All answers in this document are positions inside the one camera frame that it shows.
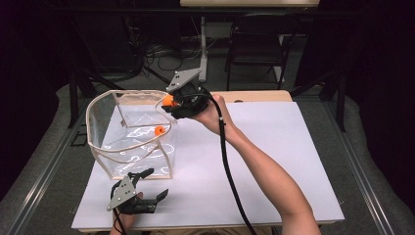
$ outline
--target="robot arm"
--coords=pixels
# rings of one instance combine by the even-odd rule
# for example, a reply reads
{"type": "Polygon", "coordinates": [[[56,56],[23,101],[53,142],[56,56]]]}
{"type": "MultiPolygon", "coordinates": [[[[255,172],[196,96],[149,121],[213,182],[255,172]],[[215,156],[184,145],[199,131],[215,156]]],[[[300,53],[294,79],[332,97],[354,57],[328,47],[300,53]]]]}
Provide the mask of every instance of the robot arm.
{"type": "Polygon", "coordinates": [[[176,118],[196,116],[208,106],[208,96],[211,96],[200,82],[195,79],[200,69],[184,70],[176,73],[166,91],[170,97],[161,106],[166,112],[176,118]]]}
{"type": "Polygon", "coordinates": [[[122,180],[113,186],[111,192],[111,201],[107,207],[107,211],[118,209],[120,213],[135,214],[135,213],[154,213],[157,204],[163,200],[167,194],[168,189],[162,191],[155,199],[140,199],[137,198],[135,186],[140,178],[145,178],[154,172],[153,168],[144,170],[141,173],[128,173],[122,180]]]}

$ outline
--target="table surface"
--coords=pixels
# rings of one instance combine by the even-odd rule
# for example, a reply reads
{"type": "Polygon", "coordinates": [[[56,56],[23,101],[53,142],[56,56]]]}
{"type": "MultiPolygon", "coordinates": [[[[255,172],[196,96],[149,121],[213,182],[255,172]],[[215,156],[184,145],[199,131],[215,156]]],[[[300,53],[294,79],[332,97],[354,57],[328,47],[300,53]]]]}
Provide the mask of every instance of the table surface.
{"type": "Polygon", "coordinates": [[[180,0],[182,7],[317,7],[320,0],[180,0]]]}
{"type": "MultiPolygon", "coordinates": [[[[288,92],[212,93],[221,94],[230,102],[228,108],[236,124],[294,178],[313,207],[319,224],[344,219],[300,109],[297,103],[291,102],[288,92]]],[[[137,215],[134,229],[244,226],[223,169],[218,136],[191,119],[180,119],[178,126],[173,178],[137,183],[137,191],[142,191],[145,198],[154,198],[164,189],[169,193],[155,213],[137,215]]],[[[262,194],[238,153],[230,145],[227,153],[236,188],[251,223],[280,225],[279,213],[262,194]]],[[[113,216],[107,206],[115,183],[94,164],[72,228],[83,232],[111,229],[113,216]]]]}

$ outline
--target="forearm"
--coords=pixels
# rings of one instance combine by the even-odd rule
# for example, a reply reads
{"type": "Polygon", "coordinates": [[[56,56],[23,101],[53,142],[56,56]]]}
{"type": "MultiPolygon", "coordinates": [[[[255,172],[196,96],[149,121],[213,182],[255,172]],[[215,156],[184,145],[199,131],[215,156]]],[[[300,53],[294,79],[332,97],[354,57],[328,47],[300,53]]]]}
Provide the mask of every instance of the forearm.
{"type": "MultiPolygon", "coordinates": [[[[139,192],[137,194],[137,197],[139,198],[143,198],[143,193],[139,192]]],[[[121,225],[120,223],[122,223],[122,227],[124,229],[125,233],[128,233],[132,227],[132,225],[134,224],[134,220],[135,220],[135,214],[125,214],[125,213],[120,213],[118,215],[118,219],[115,218],[115,216],[113,216],[113,220],[114,220],[114,226],[110,231],[110,235],[121,235],[121,225]]]]}
{"type": "Polygon", "coordinates": [[[296,234],[299,224],[307,234],[319,234],[311,206],[296,181],[260,150],[236,126],[229,126],[227,141],[241,155],[257,184],[281,214],[284,234],[296,234]]]}

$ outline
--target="orange ball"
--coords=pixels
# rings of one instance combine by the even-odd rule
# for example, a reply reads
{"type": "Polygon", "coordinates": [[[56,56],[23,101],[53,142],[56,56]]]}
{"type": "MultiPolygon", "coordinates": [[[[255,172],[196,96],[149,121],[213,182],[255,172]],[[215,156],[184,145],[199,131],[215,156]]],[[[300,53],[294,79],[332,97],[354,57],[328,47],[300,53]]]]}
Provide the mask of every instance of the orange ball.
{"type": "Polygon", "coordinates": [[[159,136],[161,134],[164,134],[164,133],[165,133],[165,129],[164,129],[164,127],[162,125],[156,126],[156,128],[155,128],[155,134],[157,136],[159,136]]]}
{"type": "Polygon", "coordinates": [[[162,104],[164,106],[177,106],[177,103],[173,100],[173,96],[169,94],[162,98],[162,104]]]}

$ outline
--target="chair leg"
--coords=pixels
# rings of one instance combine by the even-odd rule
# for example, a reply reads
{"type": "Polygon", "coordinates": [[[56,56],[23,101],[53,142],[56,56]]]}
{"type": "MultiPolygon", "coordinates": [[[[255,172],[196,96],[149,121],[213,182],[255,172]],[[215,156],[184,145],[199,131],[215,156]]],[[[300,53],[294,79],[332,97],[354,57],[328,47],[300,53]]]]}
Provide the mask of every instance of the chair leg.
{"type": "Polygon", "coordinates": [[[281,90],[281,85],[283,83],[283,77],[284,77],[284,71],[285,71],[285,65],[281,67],[281,74],[280,78],[278,79],[278,90],[281,90]]]}
{"type": "Polygon", "coordinates": [[[231,63],[231,49],[228,51],[228,55],[226,56],[226,64],[225,64],[225,71],[228,71],[231,63]]]}
{"type": "Polygon", "coordinates": [[[229,91],[229,83],[231,80],[231,63],[226,67],[228,73],[226,74],[226,90],[229,91]]]}

